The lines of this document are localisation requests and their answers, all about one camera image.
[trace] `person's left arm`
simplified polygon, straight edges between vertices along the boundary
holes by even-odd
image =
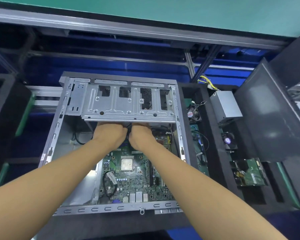
[[[0,239],[31,239],[106,154],[124,141],[120,124],[98,125],[78,150],[0,187]]]

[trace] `hand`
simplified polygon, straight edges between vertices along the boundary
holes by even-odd
[[[129,142],[134,149],[143,152],[145,147],[148,147],[157,141],[153,137],[152,131],[148,124],[132,123]]]
[[[127,136],[127,128],[119,123],[98,122],[93,139],[102,143],[110,151],[117,149]]]

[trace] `cooling fan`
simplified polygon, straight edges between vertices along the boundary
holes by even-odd
[[[187,114],[188,114],[188,118],[189,118],[189,123],[190,124],[193,124],[193,123],[196,123],[198,121],[201,121],[201,117],[200,117],[197,105],[195,105],[195,104],[190,105],[187,108]]]
[[[227,150],[238,149],[235,137],[232,133],[229,133],[229,132],[221,133],[221,136],[222,136],[225,148]]]

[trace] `yellow wire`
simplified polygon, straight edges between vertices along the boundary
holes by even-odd
[[[200,78],[203,78],[203,79],[206,80],[206,81],[198,79],[198,82],[210,84],[211,87],[212,87],[213,89],[219,90],[215,85],[212,84],[212,82],[209,80],[209,78],[206,77],[205,75],[202,74],[202,75],[200,76]]]

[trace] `person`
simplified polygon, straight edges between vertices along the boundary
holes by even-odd
[[[1,186],[0,240],[35,236],[126,134],[121,124],[98,123],[93,139],[79,149]],[[148,126],[133,123],[129,142],[152,162],[202,239],[286,239],[232,192],[157,143]]]

